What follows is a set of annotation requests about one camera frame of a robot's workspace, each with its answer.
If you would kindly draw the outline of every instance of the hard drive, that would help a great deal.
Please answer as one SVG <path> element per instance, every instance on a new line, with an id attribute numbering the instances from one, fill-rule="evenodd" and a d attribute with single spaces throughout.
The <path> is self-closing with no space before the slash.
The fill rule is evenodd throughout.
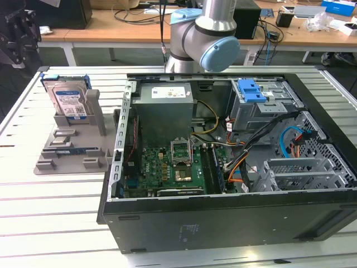
<path id="1" fill-rule="evenodd" d="M 50 95 L 58 116 L 67 117 L 70 123 L 85 123 L 87 116 L 93 114 L 86 103 L 86 92 L 91 89 L 87 75 L 43 75 L 41 82 Z"/>

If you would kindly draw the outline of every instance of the table leg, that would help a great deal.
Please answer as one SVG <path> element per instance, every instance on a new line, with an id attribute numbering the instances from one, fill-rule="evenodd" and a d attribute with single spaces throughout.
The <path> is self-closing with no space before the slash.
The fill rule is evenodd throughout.
<path id="1" fill-rule="evenodd" d="M 65 42 L 62 45 L 63 50 L 65 51 L 66 59 L 69 66 L 77 66 L 76 59 L 73 54 L 73 44 L 70 42 Z"/>
<path id="2" fill-rule="evenodd" d="M 254 64 L 255 56 L 257 55 L 258 50 L 259 47 L 248 47 L 248 51 L 244 59 L 244 66 L 252 66 Z"/>
<path id="3" fill-rule="evenodd" d="M 313 52 L 311 52 L 311 51 L 307 51 L 307 52 L 305 53 L 304 57 L 302 58 L 302 62 L 303 62 L 303 63 L 307 63 L 308 60 L 309 60 L 309 58 L 311 57 L 312 53 L 313 53 Z"/>
<path id="4" fill-rule="evenodd" d="M 110 60 L 111 60 L 111 61 L 116 60 L 116 58 L 115 58 L 115 53 L 114 53 L 114 49 L 113 49 L 113 48 L 109 48 L 109 54 L 110 54 Z"/>

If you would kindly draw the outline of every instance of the floor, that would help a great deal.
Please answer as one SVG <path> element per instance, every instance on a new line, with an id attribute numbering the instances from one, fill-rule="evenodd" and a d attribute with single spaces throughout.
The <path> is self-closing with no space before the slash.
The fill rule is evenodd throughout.
<path id="1" fill-rule="evenodd" d="M 308 65 L 320 65 L 322 53 L 315 53 Z M 115 49 L 118 59 L 111 61 L 108 49 L 80 49 L 75 50 L 75 55 L 80 66 L 108 66 L 108 65 L 161 65 L 162 55 L 160 49 Z M 271 65 L 304 65 L 302 63 L 304 52 L 278 52 Z M 43 65 L 68 66 L 64 52 L 57 48 L 41 48 L 40 56 Z M 245 53 L 241 53 L 235 65 L 242 65 Z M 258 60 L 256 65 L 264 65 L 263 60 Z M 357 97 L 357 84 L 353 83 L 357 77 L 357 68 L 339 61 L 333 62 L 327 70 L 353 95 Z M 13 69 L 9 65 L 0 65 L 0 122 L 11 109 L 21 92 L 30 81 L 31 76 L 21 70 Z"/>

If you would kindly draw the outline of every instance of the white box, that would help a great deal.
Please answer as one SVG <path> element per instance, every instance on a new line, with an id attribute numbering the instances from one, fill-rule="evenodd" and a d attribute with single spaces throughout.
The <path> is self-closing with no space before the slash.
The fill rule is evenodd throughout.
<path id="1" fill-rule="evenodd" d="M 339 31 L 348 36 L 357 36 L 357 24 L 352 22 L 346 23 L 339 28 Z"/>

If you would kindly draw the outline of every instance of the metal workbench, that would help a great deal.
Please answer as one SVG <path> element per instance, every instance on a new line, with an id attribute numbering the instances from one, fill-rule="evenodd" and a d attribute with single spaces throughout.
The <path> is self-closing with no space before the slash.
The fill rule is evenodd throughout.
<path id="1" fill-rule="evenodd" d="M 52 67 L 48 73 L 87 73 L 101 92 L 103 112 L 112 113 L 121 105 L 126 73 L 161 71 Z M 227 71 L 296 73 L 357 145 L 357 102 L 328 72 L 306 66 L 236 66 Z M 103 174 L 33 174 L 55 112 L 38 78 L 39 73 L 0 125 L 0 267 L 356 267 L 357 221 L 323 242 L 121 255 L 109 228 L 96 223 Z M 276 259 L 292 263 L 275 264 Z"/>

